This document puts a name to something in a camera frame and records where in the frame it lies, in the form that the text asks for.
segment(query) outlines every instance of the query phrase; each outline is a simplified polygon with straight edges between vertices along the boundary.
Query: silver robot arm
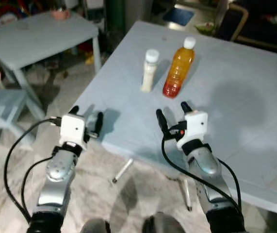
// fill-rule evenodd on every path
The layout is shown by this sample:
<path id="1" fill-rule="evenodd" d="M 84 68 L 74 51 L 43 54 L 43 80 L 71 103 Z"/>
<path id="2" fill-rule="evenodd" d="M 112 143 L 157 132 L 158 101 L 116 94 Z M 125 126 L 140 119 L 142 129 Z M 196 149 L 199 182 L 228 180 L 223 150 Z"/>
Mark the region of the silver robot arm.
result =
<path id="1" fill-rule="evenodd" d="M 70 185 L 75 177 L 75 166 L 90 137 L 98 137 L 103 113 L 98 114 L 95 130 L 88 132 L 84 118 L 76 115 L 78 108 L 58 118 L 60 147 L 53 150 L 53 158 L 46 168 L 46 181 L 33 210 L 27 233 L 60 233 L 66 215 Z"/>
<path id="2" fill-rule="evenodd" d="M 219 160 L 213 156 L 210 146 L 203 144 L 204 135 L 207 132 L 207 113 L 192 111 L 186 102 L 182 102 L 181 107 L 185 113 L 185 121 L 179 122 L 170 129 L 167 127 L 162 111 L 157 110 L 156 114 L 163 132 L 163 139 L 177 140 L 177 148 L 184 152 L 187 172 L 202 179 L 205 183 L 215 186 L 231 198 L 228 186 L 222 176 Z M 196 190 L 212 233 L 245 232 L 242 212 L 232 203 L 232 199 L 229 200 L 197 180 Z"/>

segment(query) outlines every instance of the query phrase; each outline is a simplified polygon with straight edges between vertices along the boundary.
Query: white table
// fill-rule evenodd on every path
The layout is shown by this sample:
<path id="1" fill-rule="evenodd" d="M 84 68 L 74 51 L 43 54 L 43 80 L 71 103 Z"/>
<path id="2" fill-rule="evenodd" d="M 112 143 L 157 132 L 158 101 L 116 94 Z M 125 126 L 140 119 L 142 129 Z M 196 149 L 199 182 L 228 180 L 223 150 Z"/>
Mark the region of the white table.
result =
<path id="1" fill-rule="evenodd" d="M 0 27 L 0 61 L 6 75 L 11 70 L 30 96 L 39 99 L 26 80 L 22 68 L 93 39 L 95 71 L 101 67 L 98 28 L 76 13 L 64 21 L 55 20 L 50 12 L 31 16 Z"/>
<path id="2" fill-rule="evenodd" d="M 277 54 L 193 35 L 195 61 L 179 95 L 171 100 L 162 95 L 163 84 L 175 51 L 188 35 L 136 22 L 77 100 L 79 113 L 89 112 L 90 105 L 104 111 L 101 140 L 109 151 L 168 170 L 155 111 L 164 109 L 173 123 L 171 116 L 179 120 L 180 103 L 188 101 L 209 114 L 205 141 L 235 171 L 242 199 L 277 213 Z M 149 48 L 160 51 L 158 81 L 151 93 L 143 93 Z M 175 144 L 168 142 L 167 153 L 183 166 Z M 236 196 L 233 179 L 225 169 L 223 174 Z"/>

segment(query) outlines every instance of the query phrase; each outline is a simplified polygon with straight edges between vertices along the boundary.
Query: bottle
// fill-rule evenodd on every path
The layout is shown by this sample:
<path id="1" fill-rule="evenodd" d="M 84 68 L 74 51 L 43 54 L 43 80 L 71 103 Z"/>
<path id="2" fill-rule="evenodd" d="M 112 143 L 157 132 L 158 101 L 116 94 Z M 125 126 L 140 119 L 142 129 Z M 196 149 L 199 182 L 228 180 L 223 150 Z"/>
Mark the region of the bottle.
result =
<path id="1" fill-rule="evenodd" d="M 183 42 L 183 47 L 176 51 L 163 87 L 165 96 L 175 98 L 178 95 L 181 85 L 187 77 L 190 65 L 195 58 L 195 52 L 193 51 L 195 44 L 195 38 L 187 37 Z"/>
<path id="2" fill-rule="evenodd" d="M 157 70 L 160 53 L 157 50 L 147 50 L 144 62 L 144 75 L 141 91 L 150 92 L 153 84 L 154 73 Z"/>

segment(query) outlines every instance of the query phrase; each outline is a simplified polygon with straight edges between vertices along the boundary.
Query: chair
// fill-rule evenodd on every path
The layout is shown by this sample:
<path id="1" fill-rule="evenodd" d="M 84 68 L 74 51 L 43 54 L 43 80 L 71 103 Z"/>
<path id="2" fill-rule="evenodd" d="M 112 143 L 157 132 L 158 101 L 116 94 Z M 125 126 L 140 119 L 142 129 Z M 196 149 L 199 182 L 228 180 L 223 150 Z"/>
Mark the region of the chair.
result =
<path id="1" fill-rule="evenodd" d="M 44 118 L 44 112 L 29 98 L 25 90 L 0 90 L 0 129 L 8 129 L 16 137 L 20 137 L 24 131 L 16 125 L 16 120 L 25 105 L 36 120 Z M 24 144 L 30 144 L 33 141 L 32 134 L 28 134 L 22 140 Z"/>
<path id="2" fill-rule="evenodd" d="M 262 19 L 277 14 L 277 0 L 221 0 L 218 8 L 217 38 L 277 51 L 277 25 Z"/>

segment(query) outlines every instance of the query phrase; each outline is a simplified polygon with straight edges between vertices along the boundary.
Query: carpet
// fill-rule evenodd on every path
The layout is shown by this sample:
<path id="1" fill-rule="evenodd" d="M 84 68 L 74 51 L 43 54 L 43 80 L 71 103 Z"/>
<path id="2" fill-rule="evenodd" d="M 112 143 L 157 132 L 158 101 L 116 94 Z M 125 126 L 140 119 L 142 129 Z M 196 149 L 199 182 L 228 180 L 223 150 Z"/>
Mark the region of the carpet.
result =
<path id="1" fill-rule="evenodd" d="M 67 76 L 55 75 L 51 85 L 59 92 L 49 103 L 48 116 L 61 116 L 92 80 L 93 66 L 79 63 L 66 69 Z M 49 79 L 41 67 L 27 74 L 31 84 L 43 85 Z M 27 112 L 19 120 L 23 125 L 32 123 Z M 31 147 L 17 146 L 9 163 L 9 185 L 18 197 L 24 172 L 35 161 L 50 156 L 58 145 L 59 128 L 48 124 L 39 127 Z M 28 224 L 10 201 L 3 187 L 4 159 L 15 138 L 3 131 L 0 140 L 0 233 L 26 232 Z M 167 179 L 160 171 L 136 161 L 117 184 L 111 180 L 126 163 L 126 159 L 107 152 L 96 140 L 90 140 L 76 166 L 71 185 L 71 197 L 62 232 L 78 233 L 91 218 L 103 218 L 110 223 L 113 233 L 140 233 L 146 217 L 161 211 L 172 215 L 189 232 L 208 233 L 209 225 L 196 195 L 196 187 L 189 180 L 193 210 L 186 209 L 179 183 Z M 47 163 L 36 166 L 29 174 L 25 187 L 26 204 L 32 211 L 45 180 Z"/>
<path id="2" fill-rule="evenodd" d="M 179 8 L 172 8 L 163 16 L 163 20 L 186 26 L 193 16 L 194 13 L 191 11 L 186 11 Z"/>

